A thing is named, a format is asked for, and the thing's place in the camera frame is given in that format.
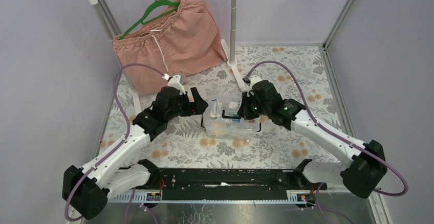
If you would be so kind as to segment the clear compartment organizer tray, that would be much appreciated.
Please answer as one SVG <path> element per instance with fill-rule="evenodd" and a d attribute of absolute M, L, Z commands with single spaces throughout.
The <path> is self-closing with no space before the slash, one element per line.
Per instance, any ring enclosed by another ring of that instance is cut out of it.
<path fill-rule="evenodd" d="M 238 115 L 242 100 L 240 98 L 213 98 L 209 100 L 206 112 L 203 115 L 204 126 L 238 126 L 253 127 L 260 125 L 259 118 L 245 120 Z"/>

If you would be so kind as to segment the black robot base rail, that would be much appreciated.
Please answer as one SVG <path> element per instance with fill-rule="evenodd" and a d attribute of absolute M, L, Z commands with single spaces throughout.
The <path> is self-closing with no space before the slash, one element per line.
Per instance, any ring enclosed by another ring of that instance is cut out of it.
<path fill-rule="evenodd" d="M 310 194 L 327 185 L 282 169 L 160 168 L 139 190 L 155 190 L 163 200 L 286 200 L 287 191 Z"/>

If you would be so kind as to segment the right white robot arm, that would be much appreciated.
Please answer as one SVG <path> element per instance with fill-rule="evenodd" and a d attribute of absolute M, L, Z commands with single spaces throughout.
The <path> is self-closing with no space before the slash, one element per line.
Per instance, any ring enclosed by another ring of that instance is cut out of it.
<path fill-rule="evenodd" d="M 252 120 L 267 116 L 274 124 L 308 138 L 339 160 L 337 163 L 303 160 L 293 176 L 295 186 L 306 189 L 313 183 L 329 183 L 345 186 L 360 198 L 370 196 L 387 173 L 387 167 L 369 155 L 372 153 L 385 160 L 379 142 L 366 143 L 329 124 L 319 127 L 320 119 L 311 118 L 300 102 L 283 99 L 268 80 L 253 76 L 245 82 L 249 88 L 242 93 L 241 107 L 237 112 L 240 117 Z"/>

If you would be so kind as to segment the clear plastic kit box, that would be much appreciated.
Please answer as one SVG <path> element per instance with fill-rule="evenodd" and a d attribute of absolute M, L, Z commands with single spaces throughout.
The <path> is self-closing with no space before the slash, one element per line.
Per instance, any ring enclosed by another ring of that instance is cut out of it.
<path fill-rule="evenodd" d="M 201 126 L 209 137 L 250 141 L 262 129 L 261 117 L 245 120 L 237 114 L 242 103 L 240 96 L 212 95 L 207 103 L 208 107 L 202 114 Z"/>

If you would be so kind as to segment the clear box lid black handle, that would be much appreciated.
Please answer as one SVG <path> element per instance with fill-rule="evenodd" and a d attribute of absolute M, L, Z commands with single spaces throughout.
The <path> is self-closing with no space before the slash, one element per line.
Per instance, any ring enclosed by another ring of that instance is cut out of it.
<path fill-rule="evenodd" d="M 202 124 L 218 123 L 254 123 L 261 124 L 261 117 L 253 120 L 245 120 L 238 115 L 242 104 L 241 96 L 236 95 L 212 95 L 207 100 L 208 107 L 202 114 Z"/>

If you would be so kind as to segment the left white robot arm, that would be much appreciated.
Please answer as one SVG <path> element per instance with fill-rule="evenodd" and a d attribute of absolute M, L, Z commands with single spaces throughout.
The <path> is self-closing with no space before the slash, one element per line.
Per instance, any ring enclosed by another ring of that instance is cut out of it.
<path fill-rule="evenodd" d="M 144 162 L 120 173 L 117 170 L 135 151 L 164 132 L 170 120 L 201 115 L 207 106 L 195 87 L 185 92 L 170 86 L 162 88 L 151 106 L 127 124 L 120 139 L 80 168 L 72 165 L 64 172 L 62 198 L 66 201 L 66 220 L 92 219 L 104 209 L 110 198 L 137 186 L 154 188 L 159 176 Z"/>

